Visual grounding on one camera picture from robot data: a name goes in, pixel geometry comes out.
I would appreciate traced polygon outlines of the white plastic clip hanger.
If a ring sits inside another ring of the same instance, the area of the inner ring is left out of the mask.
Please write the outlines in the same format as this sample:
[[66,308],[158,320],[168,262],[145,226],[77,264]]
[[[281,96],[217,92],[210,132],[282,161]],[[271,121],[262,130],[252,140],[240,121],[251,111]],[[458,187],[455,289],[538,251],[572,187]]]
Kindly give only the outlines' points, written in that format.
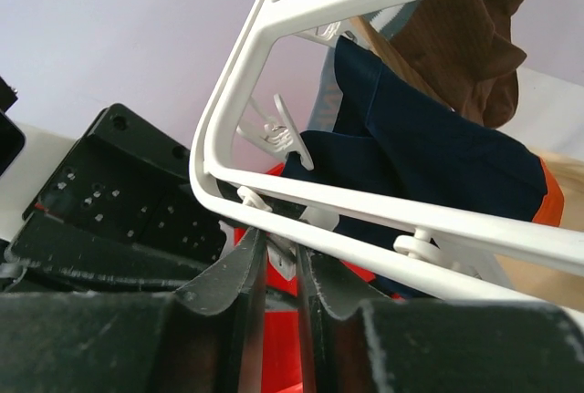
[[540,158],[429,100],[346,38],[341,85],[365,133],[293,132],[290,178],[232,167],[233,136],[279,38],[409,1],[255,0],[195,131],[195,197],[441,299],[522,299],[499,256],[582,274],[582,233],[538,219],[553,193]]

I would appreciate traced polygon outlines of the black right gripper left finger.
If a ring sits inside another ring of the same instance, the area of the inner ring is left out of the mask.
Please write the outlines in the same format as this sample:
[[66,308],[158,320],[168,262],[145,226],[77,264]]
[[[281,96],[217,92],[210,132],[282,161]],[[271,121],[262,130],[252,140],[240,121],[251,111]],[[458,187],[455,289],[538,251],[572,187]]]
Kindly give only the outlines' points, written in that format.
[[4,392],[257,392],[266,235],[172,293],[1,299]]

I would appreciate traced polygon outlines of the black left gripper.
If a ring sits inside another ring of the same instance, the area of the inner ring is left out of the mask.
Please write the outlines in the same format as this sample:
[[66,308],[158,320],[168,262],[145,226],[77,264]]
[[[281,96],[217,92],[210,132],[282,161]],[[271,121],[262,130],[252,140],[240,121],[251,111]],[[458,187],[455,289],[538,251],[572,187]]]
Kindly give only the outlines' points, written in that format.
[[226,235],[193,196],[189,156],[128,107],[103,109],[22,214],[62,222],[31,215],[4,238],[4,259],[65,284],[194,279],[220,258]]

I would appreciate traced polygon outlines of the brown sock grey striped cuff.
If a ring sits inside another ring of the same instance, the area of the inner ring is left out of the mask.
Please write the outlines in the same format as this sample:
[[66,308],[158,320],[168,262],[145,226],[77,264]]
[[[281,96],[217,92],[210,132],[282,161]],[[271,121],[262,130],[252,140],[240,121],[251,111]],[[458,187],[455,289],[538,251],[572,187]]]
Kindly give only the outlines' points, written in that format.
[[418,0],[361,17],[374,52],[406,83],[466,119],[497,129],[514,117],[517,68],[511,40],[524,0]]

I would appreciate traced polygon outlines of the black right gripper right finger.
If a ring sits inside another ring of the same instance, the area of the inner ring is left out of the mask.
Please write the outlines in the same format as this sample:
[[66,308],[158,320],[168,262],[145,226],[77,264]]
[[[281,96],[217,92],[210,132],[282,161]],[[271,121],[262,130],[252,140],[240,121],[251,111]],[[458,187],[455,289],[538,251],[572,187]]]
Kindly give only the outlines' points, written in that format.
[[583,334],[543,303],[399,302],[297,249],[307,392],[580,392]]

